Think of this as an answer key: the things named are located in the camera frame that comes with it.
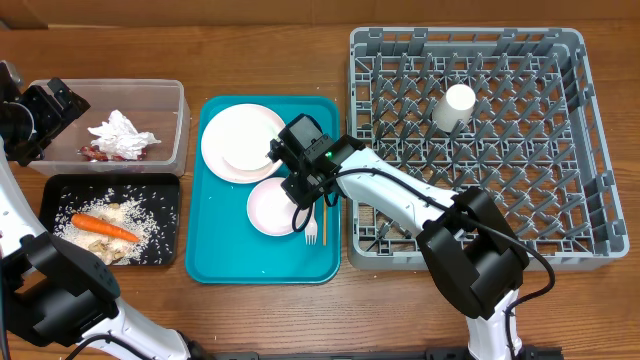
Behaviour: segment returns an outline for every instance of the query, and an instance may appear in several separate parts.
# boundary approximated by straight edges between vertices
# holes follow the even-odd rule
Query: clear plastic container
[[[184,174],[189,140],[189,106],[176,80],[79,79],[63,80],[89,102],[91,108],[71,123],[45,149],[42,161],[29,166],[45,175],[86,173]],[[37,80],[49,91],[47,80]],[[152,132],[160,144],[147,146],[143,161],[89,162],[78,154],[96,139],[87,128],[100,126],[113,110],[120,110],[140,132]]]

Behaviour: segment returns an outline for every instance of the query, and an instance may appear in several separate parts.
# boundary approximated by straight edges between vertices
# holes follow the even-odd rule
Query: black container
[[[180,180],[173,174],[55,175],[44,187],[40,222],[53,233],[58,225],[56,215],[64,214],[63,209],[68,206],[77,210],[85,201],[104,197],[109,188],[113,189],[110,200],[117,203],[142,194],[144,201],[139,207],[151,212],[161,229],[151,234],[140,261],[130,259],[129,265],[171,264],[176,256],[180,219]]]

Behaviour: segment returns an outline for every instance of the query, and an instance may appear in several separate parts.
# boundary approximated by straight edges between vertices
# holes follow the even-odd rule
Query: gray dish rack
[[[556,270],[629,251],[584,40],[573,29],[358,28],[347,131],[429,184],[486,189],[518,237]],[[477,94],[472,120],[430,121],[449,86]],[[414,234],[349,204],[356,268],[425,270]],[[461,246],[476,236],[460,239]],[[541,270],[533,261],[529,270]]]

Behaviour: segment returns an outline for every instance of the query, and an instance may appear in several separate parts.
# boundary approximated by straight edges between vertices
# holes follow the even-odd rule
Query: fork
[[[315,210],[316,207],[313,206],[311,209],[311,219],[309,219],[307,227],[304,228],[304,237],[307,240],[307,245],[315,245],[318,239],[318,223],[316,222]]]

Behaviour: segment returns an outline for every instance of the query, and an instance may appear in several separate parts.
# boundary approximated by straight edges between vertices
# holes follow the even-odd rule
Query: white cup
[[[451,132],[458,120],[468,124],[471,120],[476,94],[464,84],[450,87],[433,109],[431,118],[442,131]]]

